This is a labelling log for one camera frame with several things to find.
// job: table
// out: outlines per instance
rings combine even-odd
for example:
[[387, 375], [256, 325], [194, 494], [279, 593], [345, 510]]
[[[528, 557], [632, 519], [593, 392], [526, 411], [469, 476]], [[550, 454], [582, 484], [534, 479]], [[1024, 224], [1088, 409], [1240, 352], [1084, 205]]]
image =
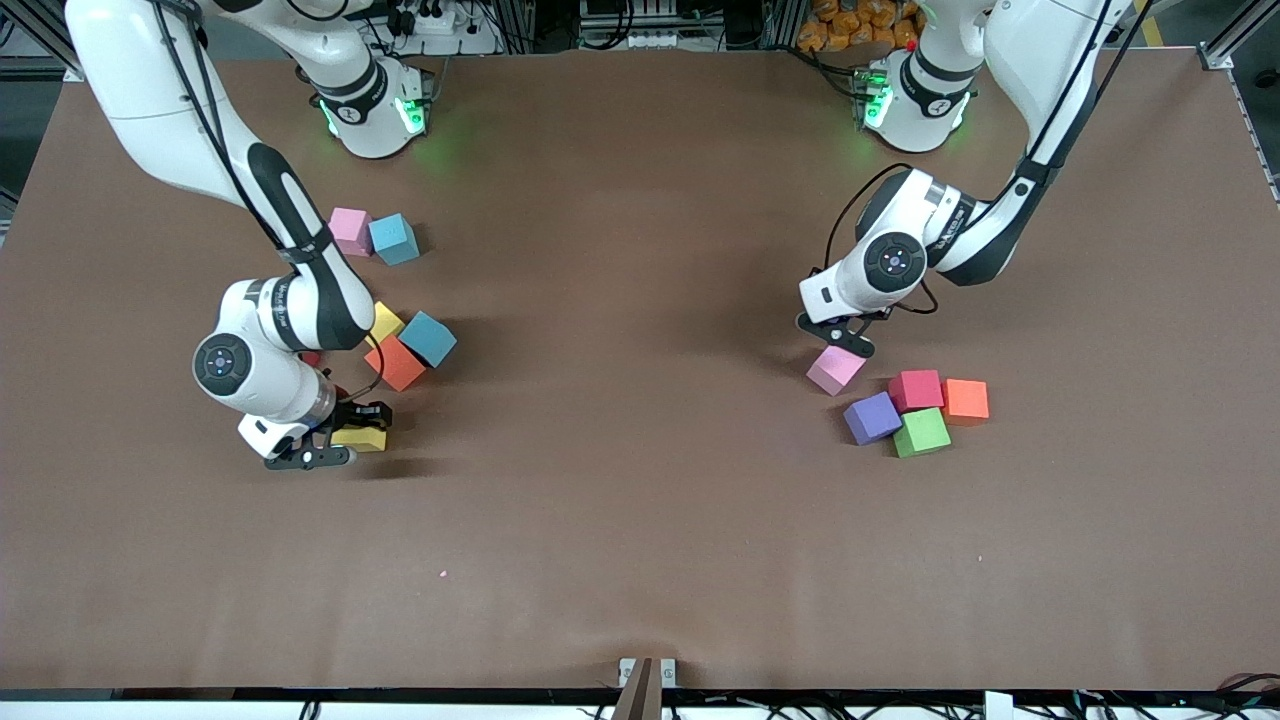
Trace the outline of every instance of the table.
[[[783, 55], [460, 60], [362, 161], [285, 63], [220, 65], [317, 205], [403, 211], [376, 296], [449, 324], [390, 450], [273, 474], [191, 379], [246, 213], [143, 176], [84, 86], [0, 251], [0, 684], [1211, 688], [1280, 665], [1276, 208], [1228, 78], [1135, 51], [998, 282], [804, 378], [796, 282], [900, 155]], [[983, 76], [910, 158], [978, 196], [1025, 137]], [[851, 237], [837, 243], [837, 256]], [[369, 379], [358, 354], [335, 378]], [[911, 460], [840, 411], [986, 379]]]

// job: foam cube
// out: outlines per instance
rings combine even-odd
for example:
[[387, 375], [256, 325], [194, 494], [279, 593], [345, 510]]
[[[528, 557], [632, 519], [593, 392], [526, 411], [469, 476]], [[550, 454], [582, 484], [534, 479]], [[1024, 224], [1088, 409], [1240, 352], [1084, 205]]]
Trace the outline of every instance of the foam cube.
[[388, 265], [399, 265], [417, 258], [417, 240], [404, 215], [396, 213], [389, 218], [379, 218], [369, 223], [369, 233], [374, 240], [374, 251]]
[[387, 430], [380, 428], [343, 428], [329, 436], [329, 445], [349, 447], [356, 452], [387, 450]]
[[902, 427], [902, 418], [887, 392], [873, 395], [849, 406], [845, 421], [858, 445], [868, 445], [893, 434]]
[[[383, 342], [402, 329], [404, 329], [404, 320], [401, 320], [399, 315], [392, 313], [390, 307], [381, 302], [374, 305], [374, 328], [369, 331], [369, 334], [374, 336], [374, 340]], [[370, 347], [374, 346], [374, 341], [369, 340], [369, 337], [365, 337], [365, 342]]]
[[902, 415], [902, 427], [893, 433], [899, 457], [924, 455], [951, 445], [951, 433], [942, 421], [942, 410], [925, 407]]
[[987, 383], [947, 378], [942, 383], [942, 419], [948, 425], [980, 425], [991, 418]]
[[[426, 372], [426, 366], [419, 363], [417, 357], [413, 357], [413, 354], [404, 347], [404, 343], [398, 337], [389, 334], [380, 345], [383, 359], [387, 360], [387, 369], [383, 370], [383, 382], [398, 392], [404, 392], [404, 388], [413, 384], [413, 380]], [[376, 347], [370, 350], [369, 355], [365, 355], [365, 363], [369, 363], [375, 372], [381, 369], [381, 364], [378, 361]]]
[[827, 391], [827, 395], [836, 396], [849, 387], [850, 380], [865, 364], [865, 357], [828, 345], [827, 350], [823, 350], [822, 355], [814, 360], [805, 377], [818, 383], [818, 387]]
[[413, 355], [433, 368], [439, 368], [444, 356], [458, 343], [458, 338], [453, 337], [449, 328], [426, 313], [413, 315], [413, 319], [401, 331], [399, 338], [406, 347], [413, 351]]
[[333, 215], [329, 215], [329, 232], [333, 233], [333, 241], [343, 255], [369, 258], [374, 254], [374, 241], [369, 234], [370, 220], [372, 218], [364, 210], [333, 209]]
[[899, 413], [942, 407], [942, 380], [937, 370], [902, 370], [888, 382], [888, 396]]

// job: orange cube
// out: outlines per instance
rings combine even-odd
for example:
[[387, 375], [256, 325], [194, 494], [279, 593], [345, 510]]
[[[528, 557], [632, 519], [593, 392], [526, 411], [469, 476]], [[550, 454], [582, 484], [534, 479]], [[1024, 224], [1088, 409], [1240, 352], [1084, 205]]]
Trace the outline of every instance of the orange cube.
[[[387, 369], [383, 370], [383, 382], [398, 392], [404, 392], [404, 388], [413, 384], [413, 380], [426, 372], [426, 366], [419, 363], [417, 357], [413, 357], [413, 354], [410, 352], [410, 348], [404, 347], [404, 343], [398, 337], [389, 334], [379, 345], [383, 348], [383, 357], [387, 360]], [[375, 372], [381, 369], [381, 364], [378, 361], [376, 347], [370, 350], [369, 355], [365, 355], [365, 363], [369, 363]]]
[[987, 383], [954, 378], [942, 382], [942, 419], [948, 425], [980, 425], [989, 418]]

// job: red cube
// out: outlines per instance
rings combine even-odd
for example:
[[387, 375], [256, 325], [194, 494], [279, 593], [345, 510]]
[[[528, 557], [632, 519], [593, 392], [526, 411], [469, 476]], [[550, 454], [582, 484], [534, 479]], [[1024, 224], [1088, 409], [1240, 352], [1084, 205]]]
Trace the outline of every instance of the red cube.
[[[419, 363], [417, 357], [413, 357], [413, 354], [404, 347], [404, 343], [398, 337], [389, 334], [378, 345], [383, 348], [383, 357], [387, 360], [387, 369], [383, 370], [383, 382], [398, 392], [403, 392], [404, 388], [413, 384], [413, 380], [419, 375], [426, 372], [426, 366]], [[381, 364], [378, 361], [376, 347], [370, 350], [369, 355], [365, 355], [365, 361], [375, 372], [381, 368]]]
[[942, 379], [937, 370], [902, 370], [888, 382], [888, 396], [899, 413], [942, 407]]

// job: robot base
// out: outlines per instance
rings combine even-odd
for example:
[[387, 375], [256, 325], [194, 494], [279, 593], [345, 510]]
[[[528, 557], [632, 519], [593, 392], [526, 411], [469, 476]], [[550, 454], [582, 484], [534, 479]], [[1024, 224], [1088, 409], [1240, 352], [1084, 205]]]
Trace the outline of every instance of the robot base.
[[960, 127], [969, 95], [966, 94], [964, 100], [945, 114], [937, 118], [925, 117], [920, 106], [901, 90], [902, 63], [909, 56], [906, 50], [895, 50], [887, 58], [872, 63], [872, 70], [883, 72], [890, 78], [891, 90], [887, 92], [892, 95], [879, 104], [879, 113], [874, 118], [865, 114], [865, 110], [855, 102], [854, 117], [867, 129], [904, 152], [928, 152], [946, 142], [947, 136]]

